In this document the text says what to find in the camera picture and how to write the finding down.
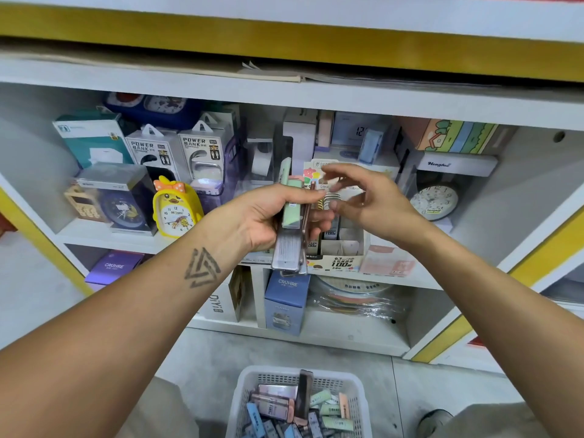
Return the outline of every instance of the person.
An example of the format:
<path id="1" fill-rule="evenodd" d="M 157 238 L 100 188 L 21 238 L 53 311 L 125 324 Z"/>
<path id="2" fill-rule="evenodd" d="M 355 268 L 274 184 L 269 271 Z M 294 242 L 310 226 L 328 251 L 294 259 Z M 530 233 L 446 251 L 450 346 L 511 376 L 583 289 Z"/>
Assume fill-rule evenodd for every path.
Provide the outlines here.
<path id="1" fill-rule="evenodd" d="M 418 436 L 584 436 L 584 321 L 444 234 L 385 175 L 351 164 L 323 171 L 326 180 L 339 179 L 332 191 L 357 185 L 364 192 L 313 212 L 311 237 L 328 230 L 338 213 L 409 251 L 467 317 L 527 403 L 471 407 L 452 420 L 447 412 L 430 412 Z M 101 438 L 123 431 L 203 302 L 248 252 L 274 244 L 273 217 L 285 202 L 315 203 L 323 195 L 280 184 L 244 193 L 134 272 L 4 348 L 2 435 Z M 170 413 L 173 419 L 179 410 Z M 172 423 L 176 430 L 178 421 Z"/>

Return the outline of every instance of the yellow trim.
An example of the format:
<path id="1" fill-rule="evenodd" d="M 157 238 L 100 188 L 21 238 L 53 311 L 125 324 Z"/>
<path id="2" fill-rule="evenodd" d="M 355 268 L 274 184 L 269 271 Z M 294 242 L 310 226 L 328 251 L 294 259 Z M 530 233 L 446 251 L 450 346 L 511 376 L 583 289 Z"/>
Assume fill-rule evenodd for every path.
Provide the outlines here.
<path id="1" fill-rule="evenodd" d="M 584 249 L 584 207 L 557 228 L 509 274 L 531 287 L 582 249 Z M 419 351 L 412 361 L 429 363 L 472 330 L 466 318 L 459 316 Z"/>
<path id="2" fill-rule="evenodd" d="M 0 3 L 0 35 L 584 82 L 584 44 Z"/>
<path id="3" fill-rule="evenodd" d="M 85 284 L 84 276 L 55 247 L 45 234 L 26 216 L 14 201 L 0 189 L 0 213 L 8 219 L 33 245 L 69 278 L 85 296 L 93 291 Z"/>

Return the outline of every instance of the gray tile floor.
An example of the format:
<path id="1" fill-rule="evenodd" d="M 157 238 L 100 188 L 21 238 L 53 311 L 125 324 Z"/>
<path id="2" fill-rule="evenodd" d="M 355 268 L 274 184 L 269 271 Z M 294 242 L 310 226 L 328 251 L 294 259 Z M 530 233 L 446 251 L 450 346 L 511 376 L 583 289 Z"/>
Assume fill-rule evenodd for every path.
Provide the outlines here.
<path id="1" fill-rule="evenodd" d="M 20 234 L 0 238 L 0 348 L 81 301 L 73 285 Z M 179 385 L 201 438 L 225 433 L 240 372 L 252 364 L 351 372 L 363 382 L 374 437 L 413 438 L 436 408 L 520 397 L 500 375 L 388 356 L 186 329 L 157 372 Z"/>

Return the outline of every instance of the basket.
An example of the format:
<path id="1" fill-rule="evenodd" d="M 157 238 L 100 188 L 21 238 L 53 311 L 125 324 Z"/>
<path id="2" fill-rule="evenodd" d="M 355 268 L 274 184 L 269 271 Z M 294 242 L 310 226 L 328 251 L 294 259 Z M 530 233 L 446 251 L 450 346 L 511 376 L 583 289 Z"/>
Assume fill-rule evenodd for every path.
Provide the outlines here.
<path id="1" fill-rule="evenodd" d="M 354 424 L 354 438 L 373 438 L 369 405 L 365 398 L 363 383 L 352 373 L 332 372 L 328 370 L 310 370 L 314 374 L 312 393 L 323 389 L 333 394 L 343 392 L 349 399 L 349 411 Z M 249 423 L 246 403 L 249 394 L 258 388 L 258 384 L 298 384 L 299 368 L 274 366 L 249 366 L 242 370 L 233 394 L 229 423 L 225 438 L 241 438 L 243 428 Z"/>

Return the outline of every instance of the black geometric tattoo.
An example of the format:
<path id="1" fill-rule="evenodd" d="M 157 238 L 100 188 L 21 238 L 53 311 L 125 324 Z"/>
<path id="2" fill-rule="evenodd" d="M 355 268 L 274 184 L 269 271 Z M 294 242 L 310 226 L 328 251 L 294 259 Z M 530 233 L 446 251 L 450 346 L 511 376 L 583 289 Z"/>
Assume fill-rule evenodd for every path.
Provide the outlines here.
<path id="1" fill-rule="evenodd" d="M 208 253 L 207 249 L 203 248 L 200 253 L 197 249 L 193 250 L 193 257 L 185 272 L 186 280 L 194 279 L 190 284 L 191 289 L 214 283 L 217 280 L 218 273 L 221 273 L 221 269 L 219 269 L 215 258 Z"/>

